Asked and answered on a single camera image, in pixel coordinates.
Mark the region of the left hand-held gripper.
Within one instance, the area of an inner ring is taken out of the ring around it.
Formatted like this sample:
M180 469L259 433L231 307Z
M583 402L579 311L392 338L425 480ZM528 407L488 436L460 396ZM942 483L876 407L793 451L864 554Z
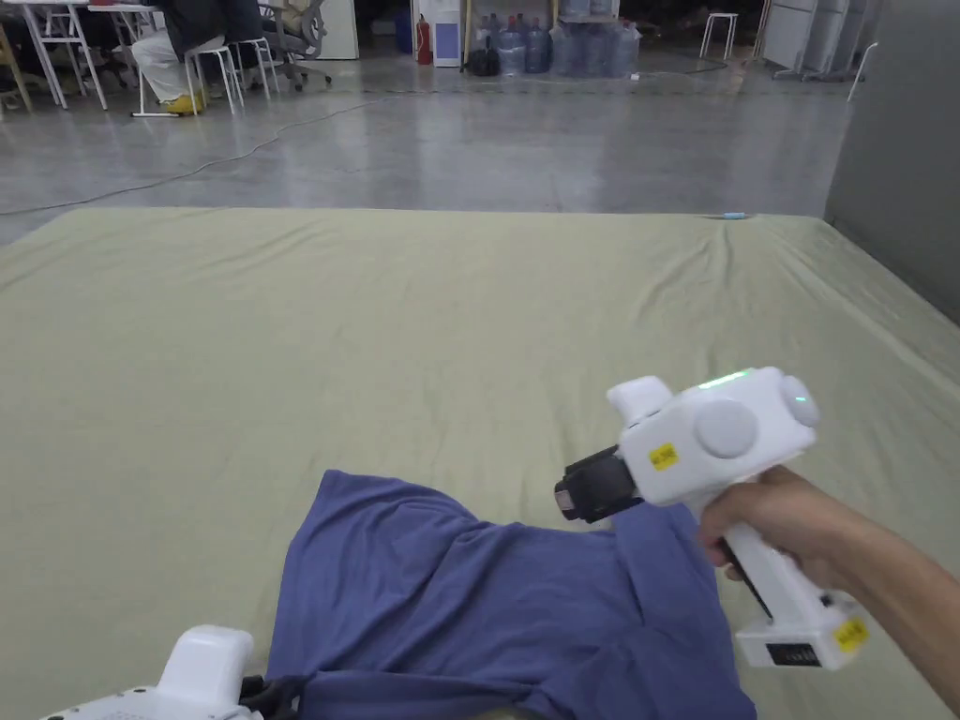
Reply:
M303 677L268 681L262 707L240 703L254 649L244 630L198 625L177 639L155 685L139 685L50 714L50 719L301 719Z

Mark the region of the person's right hand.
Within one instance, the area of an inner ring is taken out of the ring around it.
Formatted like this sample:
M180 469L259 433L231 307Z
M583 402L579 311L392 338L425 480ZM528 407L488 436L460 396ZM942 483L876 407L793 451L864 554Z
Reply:
M755 531L761 541L788 556L810 581L824 589L848 592L849 578L837 564L847 531L864 517L799 474L776 466L757 481L733 485L720 493L699 517L699 543L708 559L732 579L732 554L721 548L735 526Z

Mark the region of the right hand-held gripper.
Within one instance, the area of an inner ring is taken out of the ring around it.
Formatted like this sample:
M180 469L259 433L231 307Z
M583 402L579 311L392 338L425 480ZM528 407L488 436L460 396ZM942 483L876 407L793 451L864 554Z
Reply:
M726 489L758 480L814 444L819 410L797 377L748 368L672 391L655 376L613 386L618 442L568 466L554 488L565 518L594 523L640 503L696 517ZM739 631L756 668L845 667L869 638L865 611L813 584L787 555L738 524L720 539L763 617Z

